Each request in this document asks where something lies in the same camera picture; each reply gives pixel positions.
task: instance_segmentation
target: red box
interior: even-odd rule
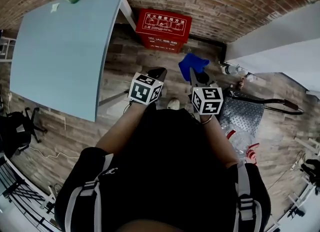
[[[192,18],[170,11],[142,9],[135,32],[144,47],[179,53],[188,41]]]

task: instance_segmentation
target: black handle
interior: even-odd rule
[[[158,81],[164,82],[166,75],[167,75],[167,69],[161,66],[157,67],[151,67],[150,70],[147,72],[148,76],[157,79]]]
[[[229,96],[229,97],[234,100],[257,103],[257,104],[269,104],[269,103],[282,104],[292,110],[295,110],[295,112],[287,111],[287,110],[283,110],[283,109],[279,109],[279,108],[275,108],[275,107],[269,107],[269,106],[265,106],[264,108],[267,110],[272,110],[272,111],[276,111],[276,112],[280,112],[280,113],[284,113],[284,114],[288,114],[288,115],[302,115],[304,113],[304,111],[302,109],[300,109],[296,104],[292,103],[291,101],[289,101],[287,99],[280,99],[280,98],[253,99],[253,98],[247,98],[247,97],[239,97],[234,94],[231,94],[231,96]]]

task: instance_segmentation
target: white shoe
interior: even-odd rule
[[[168,110],[179,110],[180,109],[180,101],[177,98],[173,98],[169,101],[168,106],[166,107]]]

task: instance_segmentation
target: office chair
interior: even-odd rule
[[[35,108],[32,112],[31,119],[28,114],[30,108],[23,112],[12,112],[7,116],[0,116],[0,150],[4,151],[7,158],[11,158],[15,153],[20,154],[29,147],[31,135],[34,136],[37,143],[38,139],[35,130],[46,133],[46,129],[41,129],[34,125],[34,118],[39,108]],[[17,131],[20,126],[23,126],[23,131]]]

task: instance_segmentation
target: table leg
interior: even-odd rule
[[[121,0],[120,10],[129,22],[129,24],[131,25],[131,27],[133,28],[133,30],[136,31],[137,21],[127,0]]]
[[[114,95],[112,97],[106,98],[104,100],[99,101],[98,106],[102,107],[103,109],[108,109],[112,107],[113,105],[117,104],[118,102],[122,101],[127,95],[128,95],[128,90],[121,92],[117,95]]]

